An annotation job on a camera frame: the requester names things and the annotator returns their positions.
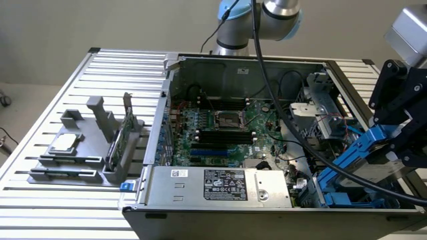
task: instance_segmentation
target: motherboard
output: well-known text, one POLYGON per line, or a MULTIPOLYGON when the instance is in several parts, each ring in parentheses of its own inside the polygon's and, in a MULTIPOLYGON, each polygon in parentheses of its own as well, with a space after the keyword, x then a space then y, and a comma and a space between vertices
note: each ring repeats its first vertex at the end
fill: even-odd
POLYGON ((270 102, 183 101, 175 113, 174 166, 242 167, 286 152, 270 102))

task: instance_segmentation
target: blue latch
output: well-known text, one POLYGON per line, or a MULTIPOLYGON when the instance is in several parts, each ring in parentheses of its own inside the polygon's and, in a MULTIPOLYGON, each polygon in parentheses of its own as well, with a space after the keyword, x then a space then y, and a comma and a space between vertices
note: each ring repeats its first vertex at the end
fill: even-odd
MULTIPOLYGON (((341 168, 347 168, 358 159, 363 159, 370 155, 371 147, 381 141, 387 139, 387 131, 383 130, 382 126, 374 126, 367 132, 358 138, 351 144, 346 152, 334 161, 341 168)), ((318 177, 319 186, 323 192, 334 192, 335 187, 331 181, 337 177, 338 173, 326 168, 318 177)))
POLYGON ((134 192, 134 183, 131 182, 123 182, 120 184, 120 192, 122 193, 132 193, 134 192))
POLYGON ((379 198, 371 202, 351 202, 346 192, 329 192, 325 196, 326 205, 331 208, 373 208, 378 209, 385 204, 385 199, 379 198))

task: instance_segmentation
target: power supply label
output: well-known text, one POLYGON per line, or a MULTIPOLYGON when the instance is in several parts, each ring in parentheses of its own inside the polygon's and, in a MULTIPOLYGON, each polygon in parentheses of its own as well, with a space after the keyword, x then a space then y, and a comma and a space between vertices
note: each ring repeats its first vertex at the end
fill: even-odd
POLYGON ((206 169, 203 181, 206 200, 248 200, 246 171, 206 169))

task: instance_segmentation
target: circuit board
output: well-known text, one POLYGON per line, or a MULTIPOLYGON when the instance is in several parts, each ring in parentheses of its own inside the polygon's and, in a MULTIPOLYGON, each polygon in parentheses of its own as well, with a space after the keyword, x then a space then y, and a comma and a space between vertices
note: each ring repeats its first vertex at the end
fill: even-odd
POLYGON ((255 101, 243 111, 199 109, 190 103, 179 113, 174 134, 174 166, 240 167, 247 159, 272 158, 283 146, 266 132, 282 138, 276 114, 272 114, 267 102, 255 101), (226 142, 227 153, 223 152, 222 156, 194 154, 194 147, 199 143, 198 131, 218 131, 223 138, 218 143, 226 142), (252 134, 251 144, 227 141, 227 136, 239 132, 252 134))
POLYGON ((123 119, 120 129, 116 131, 114 142, 110 146, 108 154, 106 157, 106 162, 108 163, 106 165, 106 169, 108 171, 115 170, 118 163, 123 157, 127 144, 128 144, 130 134, 135 127, 134 123, 135 123, 135 116, 134 116, 132 108, 128 108, 126 118, 123 119))

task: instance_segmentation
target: black cable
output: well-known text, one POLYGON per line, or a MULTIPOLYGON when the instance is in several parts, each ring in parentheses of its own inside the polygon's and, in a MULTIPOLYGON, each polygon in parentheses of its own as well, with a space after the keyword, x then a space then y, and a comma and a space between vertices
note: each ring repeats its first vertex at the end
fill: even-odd
POLYGON ((0 129, 4 131, 6 135, 8 136, 8 138, 16 143, 16 145, 20 145, 20 143, 14 139, 14 137, 10 135, 8 131, 0 127, 0 129))
POLYGON ((266 85, 264 85, 264 86, 260 88, 260 90, 258 90, 251 96, 248 96, 248 98, 250 98, 250 99, 254 98, 258 94, 262 93, 262 91, 264 91, 264 89, 266 89, 266 85))
POLYGON ((304 147, 298 141, 284 140, 284 139, 276 138, 276 137, 270 133, 268 128, 267 128, 267 122, 268 122, 271 116, 274 115, 274 113, 275 113, 275 112, 271 112, 271 114, 268 115, 267 120, 266 120, 266 124, 264 124, 266 132, 267 132, 268 137, 271 137, 274 140, 276 140, 276 141, 279 141, 279 142, 283 142, 283 143, 295 143, 295 144, 298 144, 299 146, 304 147))
POLYGON ((334 141, 341 142, 341 143, 345 144, 347 147, 351 146, 351 143, 347 142, 346 140, 341 139, 341 138, 329 138, 327 140, 329 140, 329 141, 333 141, 333 142, 334 142, 334 141))
POLYGON ((286 75, 288 75, 290 73, 296 73, 298 76, 299 76, 299 79, 300 79, 300 88, 302 88, 302 91, 303 91, 303 94, 302 94, 302 101, 304 102, 306 101, 306 98, 304 98, 304 78, 303 78, 303 75, 299 71, 296 70, 290 70, 290 71, 286 71, 280 77, 280 80, 279 80, 279 91, 278 91, 278 96, 282 96, 282 82, 283 82, 283 78, 286 77, 286 75))
POLYGON ((272 167, 270 166, 267 161, 260 161, 259 164, 255 166, 256 170, 268 169, 272 170, 272 167))
POLYGON ((208 38, 206 39, 204 43, 202 44, 202 47, 200 47, 200 53, 203 52, 203 48, 206 47, 206 44, 207 42, 210 41, 210 39, 214 37, 214 35, 216 34, 216 32, 220 30, 220 27, 223 26, 223 24, 226 23, 227 19, 228 19, 228 16, 230 16, 230 13, 234 9, 234 7, 236 6, 239 0, 235 0, 231 7, 227 9, 227 11, 224 12, 224 14, 222 15, 220 17, 220 23, 218 25, 218 28, 215 29, 214 33, 211 34, 211 36, 208 36, 208 38))
POLYGON ((278 157, 279 157, 279 159, 283 160, 283 161, 294 161, 294 160, 296 160, 296 159, 306 158, 306 156, 299 156, 299 157, 295 157, 295 158, 292 158, 292 159, 284 159, 284 158, 282 158, 280 156, 278 156, 278 157))
MULTIPOLYGON (((263 76, 263 80, 267 86, 267 90, 270 93, 270 96, 272 98, 274 104, 276 106, 279 106, 279 99, 275 96, 274 90, 272 90, 272 86, 268 82, 268 76, 267 76, 267 71, 266 71, 266 64, 264 64, 264 59, 263 59, 263 53, 262 53, 262 46, 260 46, 260 37, 259 37, 259 33, 258 33, 258 14, 256 14, 256 0, 251 0, 252 3, 252 31, 254 31, 254 43, 255 43, 255 51, 256 51, 256 57, 258 57, 258 62, 259 62, 259 66, 260 66, 260 71, 262 71, 262 76, 263 76)), ((299 131, 296 130, 296 128, 294 127, 292 122, 290 121, 290 119, 287 118, 286 112, 284 110, 278 107, 276 108, 279 116, 291 132, 291 134, 295 136, 296 140, 300 142, 300 144, 303 145, 303 147, 307 149, 307 151, 313 154, 313 156, 329 167, 331 168, 338 174, 341 174, 342 176, 345 176, 347 179, 350 179, 351 181, 354 181, 357 184, 367 187, 369 189, 378 191, 405 202, 409 202, 414 205, 422 206, 422 207, 427 207, 427 199, 418 197, 418 196, 413 196, 409 195, 406 193, 399 193, 395 191, 391 191, 386 188, 383 188, 381 185, 378 185, 377 183, 366 180, 365 178, 354 175, 351 172, 349 172, 347 170, 345 170, 343 168, 341 168, 337 164, 329 162, 325 157, 322 156, 322 154, 314 149, 314 147, 308 144, 308 142, 304 140, 304 138, 302 137, 299 131)))
POLYGON ((187 87, 187 91, 186 91, 186 100, 190 101, 190 90, 194 88, 194 87, 198 87, 199 90, 202 89, 202 86, 198 84, 198 83, 192 83, 188 85, 187 87))

